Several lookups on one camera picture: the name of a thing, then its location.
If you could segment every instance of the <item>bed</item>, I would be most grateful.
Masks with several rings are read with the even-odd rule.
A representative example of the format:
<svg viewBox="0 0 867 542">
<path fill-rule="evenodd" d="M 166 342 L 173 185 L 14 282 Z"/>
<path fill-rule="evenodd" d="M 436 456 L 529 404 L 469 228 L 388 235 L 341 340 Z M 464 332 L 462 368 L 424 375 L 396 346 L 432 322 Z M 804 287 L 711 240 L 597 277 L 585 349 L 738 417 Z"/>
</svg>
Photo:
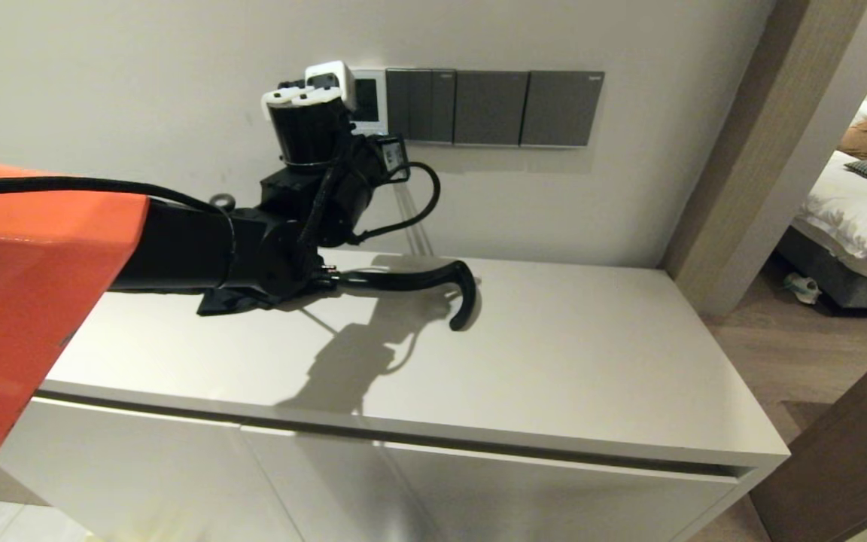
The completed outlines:
<svg viewBox="0 0 867 542">
<path fill-rule="evenodd" d="M 834 152 L 777 251 L 838 308 L 867 309 L 867 179 L 853 161 Z"/>
</svg>

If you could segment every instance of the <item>white bedsheet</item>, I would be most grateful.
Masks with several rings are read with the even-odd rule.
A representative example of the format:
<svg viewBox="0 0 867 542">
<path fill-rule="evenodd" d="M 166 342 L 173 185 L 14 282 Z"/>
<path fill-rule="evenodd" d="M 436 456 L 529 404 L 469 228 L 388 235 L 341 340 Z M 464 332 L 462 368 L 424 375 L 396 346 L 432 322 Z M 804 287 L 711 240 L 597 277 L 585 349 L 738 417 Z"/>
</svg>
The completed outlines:
<svg viewBox="0 0 867 542">
<path fill-rule="evenodd" d="M 853 161 L 856 158 L 844 152 L 832 155 L 792 226 L 829 249 L 847 268 L 867 277 L 867 178 L 845 169 Z M 821 234 L 842 250 L 821 242 Z"/>
</svg>

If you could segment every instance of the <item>white cabinet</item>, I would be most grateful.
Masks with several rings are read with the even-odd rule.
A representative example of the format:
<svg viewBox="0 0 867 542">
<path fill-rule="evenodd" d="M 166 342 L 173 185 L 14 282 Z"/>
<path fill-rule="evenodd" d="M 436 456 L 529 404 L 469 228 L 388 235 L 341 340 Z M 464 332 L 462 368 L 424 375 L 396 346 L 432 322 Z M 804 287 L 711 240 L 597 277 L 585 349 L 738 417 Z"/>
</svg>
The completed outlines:
<svg viewBox="0 0 867 542">
<path fill-rule="evenodd" d="M 468 264 L 461 333 L 443 288 L 206 318 L 106 294 L 0 464 L 106 542 L 681 542 L 788 456 L 663 272 Z"/>
</svg>

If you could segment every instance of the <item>black cable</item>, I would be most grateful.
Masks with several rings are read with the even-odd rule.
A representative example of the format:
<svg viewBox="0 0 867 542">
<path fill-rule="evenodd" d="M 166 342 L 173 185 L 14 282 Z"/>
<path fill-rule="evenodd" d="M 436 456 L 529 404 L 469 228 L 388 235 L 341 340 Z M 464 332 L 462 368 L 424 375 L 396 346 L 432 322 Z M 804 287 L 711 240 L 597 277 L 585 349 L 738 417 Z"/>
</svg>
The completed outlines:
<svg viewBox="0 0 867 542">
<path fill-rule="evenodd" d="M 437 176 L 437 172 L 434 171 L 434 168 L 431 168 L 427 164 L 423 162 L 407 162 L 406 164 L 400 164 L 396 168 L 392 169 L 388 175 L 386 175 L 385 181 L 378 184 L 378 186 L 382 186 L 383 184 L 392 184 L 391 179 L 393 175 L 398 174 L 398 172 L 402 172 L 407 168 L 420 168 L 423 171 L 427 172 L 427 175 L 430 176 L 430 182 L 433 183 L 433 194 L 430 195 L 430 202 L 427 202 L 427 206 L 423 208 L 416 216 L 406 219 L 403 222 L 399 222 L 396 224 L 392 224 L 390 226 L 378 227 L 376 230 L 365 230 L 361 234 L 352 233 L 350 238 L 347 239 L 347 243 L 351 245 L 358 245 L 362 242 L 368 240 L 371 237 L 383 236 L 383 234 L 391 233 L 391 231 L 402 230 L 404 227 L 410 227 L 414 224 L 419 223 L 423 219 L 427 218 L 431 212 L 434 212 L 434 207 L 437 207 L 437 202 L 440 200 L 440 177 Z"/>
<path fill-rule="evenodd" d="M 113 179 L 83 178 L 83 176 L 21 176 L 21 178 L 0 178 L 0 194 L 58 192 L 66 190 L 141 194 L 182 203 L 184 206 L 199 209 L 202 212 L 223 213 L 223 209 L 211 206 L 207 202 L 193 198 L 193 196 L 187 196 L 182 192 L 176 192 L 175 190 L 147 182 L 113 181 Z"/>
</svg>

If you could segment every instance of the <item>wooden floor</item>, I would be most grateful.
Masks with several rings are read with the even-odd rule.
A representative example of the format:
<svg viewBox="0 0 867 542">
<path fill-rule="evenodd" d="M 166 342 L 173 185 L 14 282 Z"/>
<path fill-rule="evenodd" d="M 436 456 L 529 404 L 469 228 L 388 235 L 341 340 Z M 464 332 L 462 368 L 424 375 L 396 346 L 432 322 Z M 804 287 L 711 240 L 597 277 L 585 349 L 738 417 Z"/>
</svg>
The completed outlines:
<svg viewBox="0 0 867 542">
<path fill-rule="evenodd" d="M 832 317 L 781 288 L 769 260 L 741 304 L 705 320 L 778 433 L 790 443 L 867 371 L 867 318 Z M 692 542 L 771 542 L 745 497 Z"/>
</svg>

